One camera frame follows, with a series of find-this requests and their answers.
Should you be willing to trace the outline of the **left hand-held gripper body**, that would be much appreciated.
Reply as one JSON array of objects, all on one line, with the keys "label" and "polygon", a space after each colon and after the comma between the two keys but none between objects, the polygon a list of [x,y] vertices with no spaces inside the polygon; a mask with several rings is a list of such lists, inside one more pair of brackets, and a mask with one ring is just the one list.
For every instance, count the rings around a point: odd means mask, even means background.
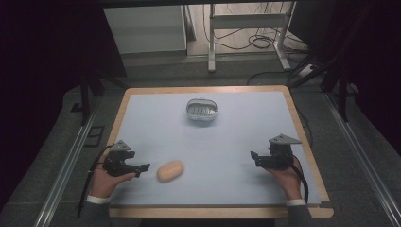
[{"label": "left hand-held gripper body", "polygon": [[134,166],[127,165],[125,160],[126,151],[131,151],[123,140],[119,140],[110,147],[110,150],[103,162],[103,168],[114,177],[122,176],[128,173],[133,173]]}]

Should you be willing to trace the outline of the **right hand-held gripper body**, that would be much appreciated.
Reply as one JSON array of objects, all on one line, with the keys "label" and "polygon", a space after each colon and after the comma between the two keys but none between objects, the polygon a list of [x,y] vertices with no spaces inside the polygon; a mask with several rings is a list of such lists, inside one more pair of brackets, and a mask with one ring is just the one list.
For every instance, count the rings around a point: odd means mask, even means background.
[{"label": "right hand-held gripper body", "polygon": [[292,145],[301,144],[301,141],[284,134],[275,136],[269,140],[270,154],[260,156],[260,160],[272,160],[271,168],[276,170],[286,170],[293,164]]}]

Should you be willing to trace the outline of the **tan potato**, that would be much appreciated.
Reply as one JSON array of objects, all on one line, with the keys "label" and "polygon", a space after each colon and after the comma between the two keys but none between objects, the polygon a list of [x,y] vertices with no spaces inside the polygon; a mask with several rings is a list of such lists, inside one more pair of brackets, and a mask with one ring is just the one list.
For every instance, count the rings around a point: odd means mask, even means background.
[{"label": "tan potato", "polygon": [[168,183],[182,175],[183,171],[184,165],[182,161],[171,161],[158,169],[157,178],[161,183]]}]

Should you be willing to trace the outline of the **person's left hand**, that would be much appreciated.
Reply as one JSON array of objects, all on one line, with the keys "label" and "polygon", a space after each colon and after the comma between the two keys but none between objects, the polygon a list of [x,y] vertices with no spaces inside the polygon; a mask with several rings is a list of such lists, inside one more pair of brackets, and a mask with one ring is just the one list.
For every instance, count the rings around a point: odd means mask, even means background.
[{"label": "person's left hand", "polygon": [[111,176],[103,168],[103,162],[98,161],[94,170],[93,186],[90,195],[101,199],[109,198],[120,183],[129,181],[135,176],[135,173],[128,173],[117,177]]}]

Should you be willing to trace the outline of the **person's right hand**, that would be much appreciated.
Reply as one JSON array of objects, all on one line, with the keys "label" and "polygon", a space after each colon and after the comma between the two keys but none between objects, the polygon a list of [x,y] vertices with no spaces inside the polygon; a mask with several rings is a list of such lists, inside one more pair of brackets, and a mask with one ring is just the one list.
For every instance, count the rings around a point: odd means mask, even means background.
[{"label": "person's right hand", "polygon": [[267,168],[267,171],[272,174],[275,180],[279,183],[288,201],[300,200],[302,198],[301,180],[292,167],[289,167],[286,170]]}]

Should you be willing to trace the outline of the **pale blue table mat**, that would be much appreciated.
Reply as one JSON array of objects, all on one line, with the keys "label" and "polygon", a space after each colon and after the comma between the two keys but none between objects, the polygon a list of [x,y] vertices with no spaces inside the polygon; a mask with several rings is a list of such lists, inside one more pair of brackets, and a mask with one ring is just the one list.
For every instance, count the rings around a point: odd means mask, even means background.
[{"label": "pale blue table mat", "polygon": [[[130,95],[117,137],[131,146],[131,164],[150,164],[138,179],[120,184],[114,206],[264,206],[281,205],[283,190],[251,151],[269,152],[280,134],[299,139],[287,94],[282,91],[207,93],[218,115],[190,120],[186,104],[193,93]],[[183,174],[168,183],[158,169],[183,162]]]}]

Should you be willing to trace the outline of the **black metal stand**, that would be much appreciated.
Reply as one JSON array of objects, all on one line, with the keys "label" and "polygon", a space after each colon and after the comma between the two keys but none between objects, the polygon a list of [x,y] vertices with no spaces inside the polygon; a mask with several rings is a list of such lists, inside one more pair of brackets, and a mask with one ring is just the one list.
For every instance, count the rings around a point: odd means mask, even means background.
[{"label": "black metal stand", "polygon": [[100,81],[100,74],[97,70],[91,73],[83,73],[80,77],[79,87],[82,111],[81,125],[84,126],[89,121],[90,117],[89,92],[92,92],[95,96],[102,96],[105,93],[105,88]]},{"label": "black metal stand", "polygon": [[343,121],[347,122],[346,98],[347,98],[347,73],[342,59],[334,58],[328,63],[327,74],[321,83],[323,92],[332,92],[338,85],[337,110]]}]

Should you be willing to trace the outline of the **white power strip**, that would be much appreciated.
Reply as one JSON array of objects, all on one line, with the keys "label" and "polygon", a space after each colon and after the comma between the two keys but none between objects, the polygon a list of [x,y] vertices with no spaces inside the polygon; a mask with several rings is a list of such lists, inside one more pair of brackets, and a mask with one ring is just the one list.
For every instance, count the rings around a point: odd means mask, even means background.
[{"label": "white power strip", "polygon": [[305,77],[308,74],[310,74],[313,70],[315,69],[315,66],[313,64],[308,64],[307,66],[305,66],[300,72],[299,72],[299,76]]}]

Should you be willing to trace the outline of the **white cabinet panel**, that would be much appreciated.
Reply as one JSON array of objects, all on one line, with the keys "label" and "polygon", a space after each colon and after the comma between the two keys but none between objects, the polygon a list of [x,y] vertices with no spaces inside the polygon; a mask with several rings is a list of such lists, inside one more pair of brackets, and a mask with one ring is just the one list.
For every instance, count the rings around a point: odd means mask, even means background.
[{"label": "white cabinet panel", "polygon": [[103,11],[120,54],[186,49],[182,6],[114,8]]}]

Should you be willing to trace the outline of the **aluminium floor rail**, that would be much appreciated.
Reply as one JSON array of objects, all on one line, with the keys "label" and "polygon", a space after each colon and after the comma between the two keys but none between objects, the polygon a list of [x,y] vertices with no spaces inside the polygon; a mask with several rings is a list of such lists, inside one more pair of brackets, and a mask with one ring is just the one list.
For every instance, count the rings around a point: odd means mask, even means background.
[{"label": "aluminium floor rail", "polygon": [[95,97],[93,103],[90,105],[91,113],[89,114],[88,120],[79,128],[78,135],[76,136],[72,147],[67,152],[66,158],[62,163],[57,178],[53,183],[46,200],[44,201],[33,227],[49,227],[59,202],[61,201],[65,187],[67,186],[67,183],[71,177],[74,166],[79,158],[89,130],[93,125],[100,102],[101,97]]},{"label": "aluminium floor rail", "polygon": [[384,184],[377,171],[375,170],[372,162],[369,160],[365,149],[360,144],[350,124],[346,122],[340,112],[336,100],[330,94],[323,94],[334,119],[339,125],[340,131],[345,137],[350,149],[354,153],[359,166],[361,167],[366,179],[368,180],[371,188],[374,190],[379,203],[381,204],[384,212],[390,220],[393,227],[401,227],[401,209],[395,201],[391,191]]}]

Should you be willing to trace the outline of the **white metal desk frame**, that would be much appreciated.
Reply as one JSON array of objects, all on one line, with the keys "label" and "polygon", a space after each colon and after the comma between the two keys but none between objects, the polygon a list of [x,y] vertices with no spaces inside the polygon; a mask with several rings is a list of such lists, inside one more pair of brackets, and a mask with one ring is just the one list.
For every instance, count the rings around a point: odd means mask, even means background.
[{"label": "white metal desk frame", "polygon": [[290,69],[290,64],[283,50],[295,2],[292,1],[288,9],[283,13],[256,13],[256,14],[215,14],[215,5],[211,4],[209,9],[209,49],[208,49],[208,71],[216,71],[215,31],[222,29],[237,28],[279,28],[278,40],[273,43],[275,52],[284,70]]}]

